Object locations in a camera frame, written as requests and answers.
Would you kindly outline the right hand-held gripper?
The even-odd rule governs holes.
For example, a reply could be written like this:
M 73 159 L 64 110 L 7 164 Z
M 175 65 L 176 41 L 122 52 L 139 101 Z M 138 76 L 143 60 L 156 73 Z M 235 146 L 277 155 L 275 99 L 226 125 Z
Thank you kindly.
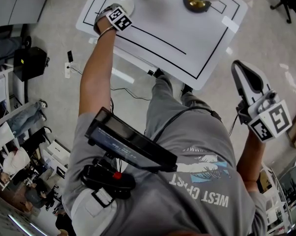
M 240 123 L 247 125 L 262 143 L 278 138 L 292 126 L 286 101 L 270 90 L 264 72 L 239 60 L 232 63 L 231 72 L 242 98 L 236 107 Z

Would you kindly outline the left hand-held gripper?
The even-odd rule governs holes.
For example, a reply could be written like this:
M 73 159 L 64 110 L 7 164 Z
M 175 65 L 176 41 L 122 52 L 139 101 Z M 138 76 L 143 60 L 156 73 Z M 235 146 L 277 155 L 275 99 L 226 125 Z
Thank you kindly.
M 98 26 L 98 22 L 102 18 L 106 18 L 110 23 L 110 26 L 104 31 L 101 31 Z M 109 30 L 124 31 L 125 29 L 130 27 L 132 23 L 133 22 L 130 16 L 126 13 L 124 8 L 118 3 L 113 3 L 112 5 L 109 5 L 108 7 L 103 9 L 96 16 L 94 25 L 93 25 L 93 30 L 97 34 L 104 34 Z

